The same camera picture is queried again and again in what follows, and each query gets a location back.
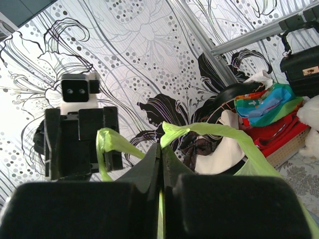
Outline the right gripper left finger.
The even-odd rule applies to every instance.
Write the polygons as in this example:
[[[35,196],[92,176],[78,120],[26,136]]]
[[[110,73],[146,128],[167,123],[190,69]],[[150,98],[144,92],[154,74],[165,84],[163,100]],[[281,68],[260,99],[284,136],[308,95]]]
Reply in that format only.
[[[113,182],[19,186],[0,214],[3,239],[159,239],[160,145]]]

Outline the green plastic trash bag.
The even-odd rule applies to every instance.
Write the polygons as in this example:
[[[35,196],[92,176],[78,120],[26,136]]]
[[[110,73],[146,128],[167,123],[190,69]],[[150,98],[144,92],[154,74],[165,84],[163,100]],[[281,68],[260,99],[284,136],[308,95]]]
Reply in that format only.
[[[252,138],[229,125],[162,123],[147,153],[97,131],[103,239],[316,239],[319,228]]]

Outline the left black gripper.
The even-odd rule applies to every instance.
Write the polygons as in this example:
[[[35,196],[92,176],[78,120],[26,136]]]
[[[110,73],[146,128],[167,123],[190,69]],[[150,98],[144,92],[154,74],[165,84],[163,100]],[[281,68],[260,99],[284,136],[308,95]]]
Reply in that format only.
[[[66,115],[60,109],[47,109],[33,137],[35,151],[45,157],[45,177],[90,180],[99,171],[97,132],[106,127],[119,131],[116,107],[81,109]]]

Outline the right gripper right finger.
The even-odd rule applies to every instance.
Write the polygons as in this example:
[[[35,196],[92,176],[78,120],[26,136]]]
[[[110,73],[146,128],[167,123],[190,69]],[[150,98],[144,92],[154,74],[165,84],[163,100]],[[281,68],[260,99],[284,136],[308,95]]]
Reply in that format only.
[[[310,239],[292,188],[279,177],[197,175],[161,151],[166,239]]]

